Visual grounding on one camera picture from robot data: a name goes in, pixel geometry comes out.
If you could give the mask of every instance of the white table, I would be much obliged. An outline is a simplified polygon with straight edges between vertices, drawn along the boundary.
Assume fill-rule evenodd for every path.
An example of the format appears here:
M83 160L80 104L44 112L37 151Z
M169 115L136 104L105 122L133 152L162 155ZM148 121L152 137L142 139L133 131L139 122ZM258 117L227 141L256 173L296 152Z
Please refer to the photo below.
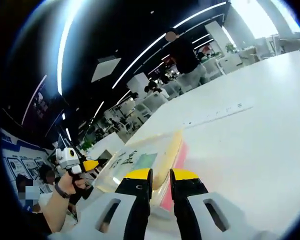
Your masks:
M250 109L199 124L242 103ZM300 52L221 76L162 105L129 143L186 127L185 168L281 235L300 216Z

